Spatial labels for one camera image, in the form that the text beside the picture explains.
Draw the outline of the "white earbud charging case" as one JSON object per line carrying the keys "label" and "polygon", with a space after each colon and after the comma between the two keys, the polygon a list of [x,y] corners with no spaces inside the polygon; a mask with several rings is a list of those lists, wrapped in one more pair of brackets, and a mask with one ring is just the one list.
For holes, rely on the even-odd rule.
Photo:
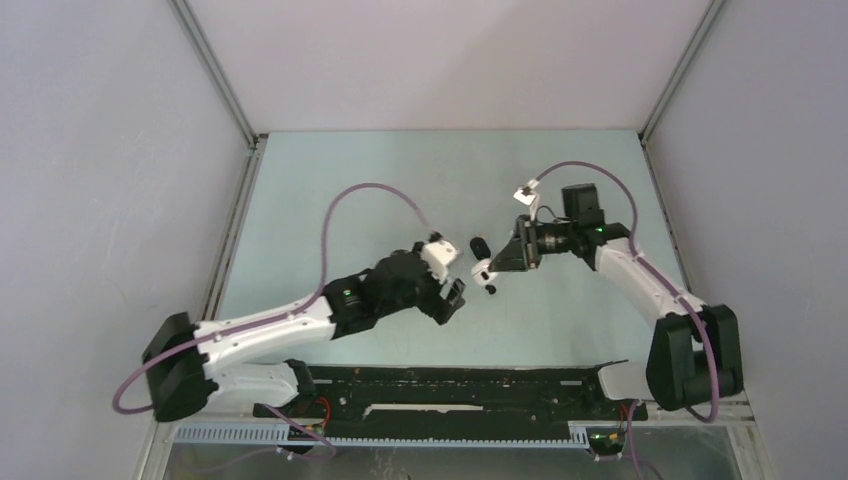
{"label": "white earbud charging case", "polygon": [[492,285],[498,276],[498,273],[491,269],[491,258],[486,258],[478,261],[471,270],[471,276],[474,282],[482,287]]}

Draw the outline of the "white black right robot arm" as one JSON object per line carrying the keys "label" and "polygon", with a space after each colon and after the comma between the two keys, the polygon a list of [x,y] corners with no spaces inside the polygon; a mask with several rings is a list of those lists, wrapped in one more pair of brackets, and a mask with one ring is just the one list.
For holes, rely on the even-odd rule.
{"label": "white black right robot arm", "polygon": [[615,285],[653,330],[646,363],[603,366],[598,380],[583,388],[585,411],[606,418],[627,399],[676,411],[741,393],[744,374],[733,310],[708,305],[651,265],[627,227],[606,222],[595,185],[563,188],[564,217],[543,222],[536,217],[536,184],[516,192],[529,211],[517,217],[502,250],[491,254],[473,241],[475,282],[494,293],[499,274],[535,270],[546,256],[572,254]]}

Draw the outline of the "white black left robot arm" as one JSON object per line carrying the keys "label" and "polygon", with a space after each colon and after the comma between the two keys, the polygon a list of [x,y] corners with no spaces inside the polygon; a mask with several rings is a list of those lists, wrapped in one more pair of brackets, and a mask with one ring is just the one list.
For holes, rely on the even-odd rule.
{"label": "white black left robot arm", "polygon": [[443,325],[465,301],[449,268],[459,249],[445,239],[396,250],[357,274],[323,287],[317,297],[219,321],[169,316],[144,350],[154,418],[161,423],[205,408],[270,404],[304,416],[316,403],[306,365],[262,358],[302,344],[329,342],[372,329],[379,320],[416,309]]}

